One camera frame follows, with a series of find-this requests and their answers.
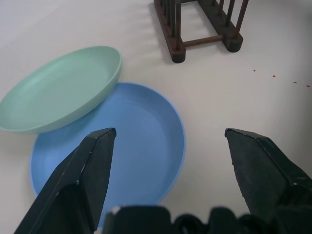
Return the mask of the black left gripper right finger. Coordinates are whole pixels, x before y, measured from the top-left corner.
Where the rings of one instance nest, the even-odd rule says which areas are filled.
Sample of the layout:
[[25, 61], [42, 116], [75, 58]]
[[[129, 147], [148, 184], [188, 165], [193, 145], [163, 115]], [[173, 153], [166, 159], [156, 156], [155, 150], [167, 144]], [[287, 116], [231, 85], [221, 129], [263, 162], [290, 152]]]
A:
[[310, 234], [312, 179], [268, 137], [225, 130], [234, 174], [249, 215], [239, 218], [245, 234]]

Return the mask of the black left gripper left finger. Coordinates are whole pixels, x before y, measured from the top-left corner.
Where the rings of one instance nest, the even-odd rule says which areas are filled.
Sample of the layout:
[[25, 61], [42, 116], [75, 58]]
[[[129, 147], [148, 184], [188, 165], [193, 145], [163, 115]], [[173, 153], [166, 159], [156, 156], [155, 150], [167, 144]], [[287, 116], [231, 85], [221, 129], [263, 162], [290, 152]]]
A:
[[17, 234], [92, 234], [108, 190], [115, 128], [91, 132], [54, 169]]

